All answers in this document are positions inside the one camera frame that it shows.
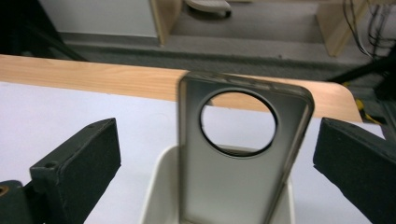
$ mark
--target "cable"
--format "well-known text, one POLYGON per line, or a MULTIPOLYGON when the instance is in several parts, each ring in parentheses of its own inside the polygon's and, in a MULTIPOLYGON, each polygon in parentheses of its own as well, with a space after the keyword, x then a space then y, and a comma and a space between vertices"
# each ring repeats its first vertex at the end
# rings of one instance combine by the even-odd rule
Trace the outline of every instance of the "cable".
POLYGON ((344 13, 344 17, 346 19, 346 23, 349 26, 350 31, 352 32, 352 36, 355 40, 356 45, 358 46, 358 49, 361 51, 361 53, 373 58, 373 55, 368 52, 366 50, 366 48, 363 46, 363 44, 361 43, 361 39, 359 37, 359 32, 358 32, 358 26, 357 26, 357 22, 356 22, 356 15, 355 15, 355 5, 353 3, 353 0, 349 0, 349 4, 350 4, 350 10, 351 10, 351 14, 352 14, 352 23, 349 20, 349 17, 347 15, 347 0, 343 0, 343 13, 344 13))
POLYGON ((373 119, 373 117, 371 117, 369 114, 366 113, 366 111, 364 110, 364 103, 362 100, 356 99, 355 102, 356 102, 356 106, 358 107, 359 113, 361 114, 361 117, 363 119, 371 121, 374 124, 379 124, 379 125, 381 124, 381 122, 379 122, 376 119, 373 119))
POLYGON ((371 54, 373 55, 374 60, 378 57, 383 57, 377 55, 378 49, 390 49, 396 42, 395 38, 384 38, 382 36, 391 9, 392 9, 392 5, 376 6, 375 11, 372 12, 372 18, 369 21, 367 33, 368 33, 369 43, 373 46, 373 50, 371 54))
POLYGON ((370 8, 370 5, 371 5, 370 0, 366 0, 366 3, 367 3, 367 6, 369 6, 370 14, 372 14, 372 16, 373 16, 374 12, 373 12, 372 9, 370 8))

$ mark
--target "black cable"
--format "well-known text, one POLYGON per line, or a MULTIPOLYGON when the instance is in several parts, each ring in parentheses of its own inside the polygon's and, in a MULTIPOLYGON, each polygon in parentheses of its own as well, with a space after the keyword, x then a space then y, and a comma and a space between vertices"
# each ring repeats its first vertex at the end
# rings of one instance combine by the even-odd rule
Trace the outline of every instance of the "black cable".
POLYGON ((364 66, 348 71, 341 76, 327 79, 327 81, 344 83, 358 77, 367 76, 371 73, 383 73, 394 67, 395 62, 396 62, 396 55, 389 55, 388 57, 378 59, 375 62, 368 63, 364 66))
POLYGON ((390 11, 391 11, 391 6, 376 6, 375 11, 372 14, 372 18, 369 21, 368 39, 370 44, 373 46, 372 55, 374 59, 379 57, 377 55, 378 49, 390 49, 396 43, 395 38, 384 38, 382 36, 382 33, 385 28, 385 24, 388 21, 388 16, 390 14, 390 11), (380 13, 381 18, 378 21, 379 11, 381 12, 380 13))
POLYGON ((353 0, 349 0, 349 4, 350 4, 350 10, 351 10, 351 14, 352 14, 353 25, 351 24, 351 21, 349 20, 349 17, 347 15, 347 0, 343 0, 344 17, 346 19, 346 23, 349 26, 350 31, 352 32, 353 39, 355 40, 355 43, 358 46, 358 49, 361 51, 361 53, 363 53, 363 54, 365 54, 367 56, 373 57, 373 55, 370 54, 364 48, 364 46, 361 44, 361 41, 360 41, 360 38, 359 38, 359 33, 358 33, 358 25, 357 25, 357 22, 356 22, 355 7, 354 7, 353 0))

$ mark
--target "gray floor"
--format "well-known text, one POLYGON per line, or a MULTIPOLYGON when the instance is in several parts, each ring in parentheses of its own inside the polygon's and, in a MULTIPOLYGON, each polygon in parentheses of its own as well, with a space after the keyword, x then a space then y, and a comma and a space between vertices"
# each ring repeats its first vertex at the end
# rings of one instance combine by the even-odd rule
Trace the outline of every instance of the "gray floor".
MULTIPOLYGON (((155 38, 63 34, 75 51, 99 63, 119 63, 268 77, 326 80, 370 62, 350 40, 343 53, 330 57, 311 3, 231 3, 233 15, 190 11, 183 7, 164 46, 155 38)), ((367 33, 368 14, 359 31, 367 33)), ((395 13, 384 33, 396 36, 395 13)), ((384 117, 370 75, 351 82, 351 91, 367 112, 384 117)))

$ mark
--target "black foam pad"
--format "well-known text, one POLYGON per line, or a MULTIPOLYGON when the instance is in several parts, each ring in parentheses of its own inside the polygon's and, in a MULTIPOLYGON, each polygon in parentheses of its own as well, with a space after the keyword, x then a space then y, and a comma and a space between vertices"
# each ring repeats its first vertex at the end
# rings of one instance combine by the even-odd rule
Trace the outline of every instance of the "black foam pad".
POLYGON ((46 223, 83 223, 120 168, 115 119, 88 125, 30 168, 35 191, 46 195, 46 223))
POLYGON ((370 221, 396 223, 396 146, 391 142, 353 124, 323 119, 314 164, 370 221))

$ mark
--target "black stand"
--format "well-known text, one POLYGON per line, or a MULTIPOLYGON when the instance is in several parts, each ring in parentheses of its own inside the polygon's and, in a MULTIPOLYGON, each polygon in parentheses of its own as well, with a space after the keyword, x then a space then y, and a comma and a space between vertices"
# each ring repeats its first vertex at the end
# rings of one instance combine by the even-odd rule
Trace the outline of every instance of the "black stand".
POLYGON ((396 44, 392 47, 388 57, 346 72, 341 76, 330 78, 327 81, 344 83, 370 73, 387 73, 385 79, 375 88, 377 98, 381 100, 396 99, 396 44))

